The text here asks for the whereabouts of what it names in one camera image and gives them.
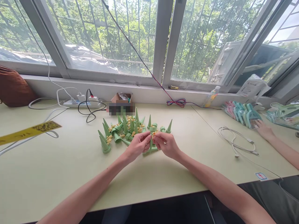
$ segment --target hand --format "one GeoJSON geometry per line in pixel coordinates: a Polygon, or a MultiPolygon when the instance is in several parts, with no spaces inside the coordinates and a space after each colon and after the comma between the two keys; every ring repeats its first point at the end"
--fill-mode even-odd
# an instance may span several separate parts
{"type": "Polygon", "coordinates": [[[161,149],[162,152],[169,158],[177,160],[180,157],[180,153],[182,151],[179,149],[172,134],[157,132],[153,138],[153,141],[157,148],[161,149]]]}
{"type": "Polygon", "coordinates": [[[139,133],[134,136],[131,144],[127,147],[124,155],[127,157],[128,162],[133,162],[137,156],[142,152],[146,152],[149,148],[149,142],[152,139],[152,136],[149,131],[144,133],[139,133]]]}
{"type": "Polygon", "coordinates": [[[273,133],[272,129],[268,126],[265,125],[263,121],[260,119],[255,120],[256,126],[257,126],[257,131],[258,133],[267,141],[275,138],[275,134],[273,133]]]}

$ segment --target windowsill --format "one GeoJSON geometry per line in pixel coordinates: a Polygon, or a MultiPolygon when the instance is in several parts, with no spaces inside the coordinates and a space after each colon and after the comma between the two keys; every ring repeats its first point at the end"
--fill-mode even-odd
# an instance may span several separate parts
{"type": "MultiPolygon", "coordinates": [[[[47,77],[31,75],[21,76],[40,97],[56,98],[56,91],[59,87],[52,84],[47,77]]],[[[62,87],[75,87],[82,94],[85,94],[86,90],[90,88],[95,96],[103,99],[104,101],[110,101],[117,92],[133,93],[135,103],[166,104],[167,100],[171,100],[168,95],[164,93],[163,89],[159,87],[63,78],[51,78],[51,80],[62,87]]],[[[207,91],[195,90],[165,90],[173,98],[173,100],[185,98],[188,102],[193,102],[198,105],[202,105],[205,98],[210,93],[207,91]]],[[[75,98],[78,94],[75,89],[69,89],[68,92],[75,98]]],[[[61,99],[69,98],[64,91],[60,91],[59,97],[61,99]]],[[[212,106],[221,106],[221,104],[230,100],[245,103],[248,99],[238,96],[235,93],[219,93],[213,101],[212,106]]],[[[259,102],[261,102],[265,107],[270,108],[271,103],[280,102],[280,100],[277,98],[261,97],[259,102]]]]}

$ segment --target small label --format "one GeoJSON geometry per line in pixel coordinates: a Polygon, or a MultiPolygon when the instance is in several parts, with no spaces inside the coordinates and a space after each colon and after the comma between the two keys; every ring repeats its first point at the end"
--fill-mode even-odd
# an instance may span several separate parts
{"type": "Polygon", "coordinates": [[[0,145],[30,138],[57,128],[61,128],[61,126],[54,121],[47,121],[31,128],[0,137],[0,145]]]}
{"type": "Polygon", "coordinates": [[[268,180],[268,178],[263,173],[255,173],[255,175],[260,179],[260,181],[268,180]]]}

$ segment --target desk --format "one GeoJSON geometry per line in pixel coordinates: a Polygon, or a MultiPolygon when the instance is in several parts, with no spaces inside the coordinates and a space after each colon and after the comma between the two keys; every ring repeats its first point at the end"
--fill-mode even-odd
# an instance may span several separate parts
{"type": "MultiPolygon", "coordinates": [[[[237,132],[240,132],[247,138],[253,140],[256,145],[256,151],[259,153],[259,156],[242,151],[242,153],[253,162],[271,170],[280,177],[293,176],[299,174],[299,171],[295,167],[293,167],[285,158],[283,158],[267,141],[265,141],[257,131],[247,128],[238,121],[229,117],[222,110],[206,110],[197,108],[195,106],[192,107],[216,133],[220,127],[227,126],[228,128],[236,130],[237,132]]],[[[261,117],[263,121],[266,123],[266,125],[270,126],[273,129],[273,132],[276,134],[277,137],[282,139],[285,143],[287,143],[289,146],[291,146],[299,152],[299,138],[295,136],[295,130],[273,124],[270,121],[268,121],[268,119],[264,115],[261,115],[261,117]]],[[[229,131],[224,131],[224,134],[228,137],[233,137],[233,135],[230,134],[229,131]]],[[[235,143],[238,145],[246,146],[249,149],[252,148],[252,145],[240,136],[237,136],[235,143]]],[[[230,151],[228,151],[227,153],[230,154],[231,157],[234,157],[235,153],[232,148],[230,148],[230,151]]],[[[246,160],[241,155],[236,160],[238,160],[238,162],[246,163],[248,167],[256,167],[259,170],[259,172],[265,173],[268,178],[270,177],[270,179],[277,178],[275,177],[275,175],[271,174],[267,170],[260,168],[255,164],[251,163],[250,161],[246,160]]]]}
{"type": "MultiPolygon", "coordinates": [[[[146,124],[150,114],[151,121],[158,123],[158,127],[167,127],[173,119],[172,134],[181,150],[192,158],[214,168],[236,184],[257,180],[254,173],[260,168],[249,162],[236,161],[230,145],[217,135],[213,125],[199,115],[201,112],[191,106],[183,109],[155,104],[136,106],[140,119],[145,116],[146,124]]],[[[26,107],[7,109],[1,105],[0,122],[6,127],[1,130],[1,135],[41,123],[50,111],[26,107]]],[[[205,113],[211,113],[213,118],[218,112],[221,111],[206,110],[205,113]]],[[[58,139],[42,134],[0,157],[0,223],[26,223],[41,219],[124,152],[125,144],[115,145],[112,141],[111,152],[103,154],[97,130],[103,131],[102,118],[110,124],[117,123],[117,117],[106,112],[97,112],[96,115],[97,118],[87,124],[86,117],[77,109],[68,109],[53,119],[63,126],[56,130],[58,139]]],[[[264,145],[268,149],[267,154],[261,153],[261,164],[269,164],[269,169],[276,168],[282,176],[298,174],[267,143],[264,145]]],[[[263,173],[269,178],[276,178],[271,173],[263,173]]],[[[204,190],[206,187],[188,170],[157,151],[139,156],[122,170],[91,211],[204,190]]]]}

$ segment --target power strip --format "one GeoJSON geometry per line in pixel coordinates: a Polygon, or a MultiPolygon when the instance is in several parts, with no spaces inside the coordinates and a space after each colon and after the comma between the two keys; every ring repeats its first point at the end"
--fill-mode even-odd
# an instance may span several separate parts
{"type": "MultiPolygon", "coordinates": [[[[80,103],[80,100],[76,100],[76,104],[72,104],[72,101],[66,101],[63,106],[67,106],[67,107],[74,107],[74,108],[78,108],[78,105],[80,103]]],[[[102,106],[104,106],[104,104],[101,103],[102,101],[100,101],[100,103],[98,105],[91,105],[90,102],[87,102],[88,107],[89,108],[101,108],[102,106]]],[[[80,108],[87,108],[86,102],[85,103],[81,103],[80,108]]]]}

